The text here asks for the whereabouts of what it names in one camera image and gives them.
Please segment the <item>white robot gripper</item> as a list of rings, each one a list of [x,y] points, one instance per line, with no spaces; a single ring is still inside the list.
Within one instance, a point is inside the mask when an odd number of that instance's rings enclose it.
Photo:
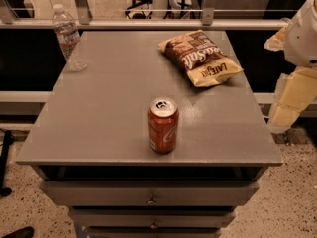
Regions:
[[[301,112],[317,98],[317,0],[306,0],[287,27],[264,43],[269,51],[283,51],[285,59],[297,66],[277,81],[268,114],[269,129],[289,129]]]

